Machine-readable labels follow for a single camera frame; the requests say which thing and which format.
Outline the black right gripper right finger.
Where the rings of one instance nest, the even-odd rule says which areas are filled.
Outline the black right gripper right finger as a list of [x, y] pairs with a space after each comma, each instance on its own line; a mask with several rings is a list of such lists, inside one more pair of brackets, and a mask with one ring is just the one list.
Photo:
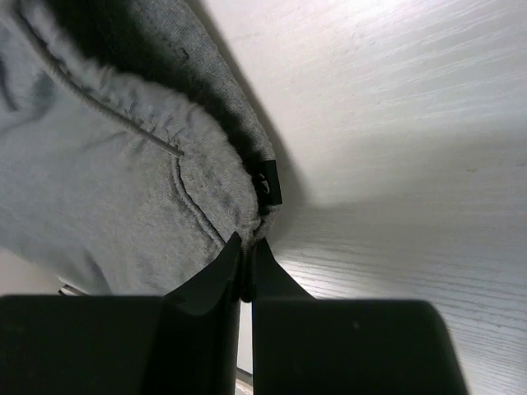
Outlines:
[[445, 322], [424, 300], [317, 299], [266, 241], [251, 258], [257, 394], [465, 394]]

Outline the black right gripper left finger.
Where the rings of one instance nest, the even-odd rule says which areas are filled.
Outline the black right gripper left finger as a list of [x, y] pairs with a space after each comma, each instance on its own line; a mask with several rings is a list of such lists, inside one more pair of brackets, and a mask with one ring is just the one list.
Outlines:
[[163, 296], [7, 295], [4, 394], [232, 394], [240, 237]]

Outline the grey shorts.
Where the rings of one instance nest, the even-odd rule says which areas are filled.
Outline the grey shorts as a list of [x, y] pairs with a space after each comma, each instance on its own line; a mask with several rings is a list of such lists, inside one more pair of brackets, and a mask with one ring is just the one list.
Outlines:
[[185, 1], [1, 4], [1, 246], [164, 294], [281, 204], [268, 135]]

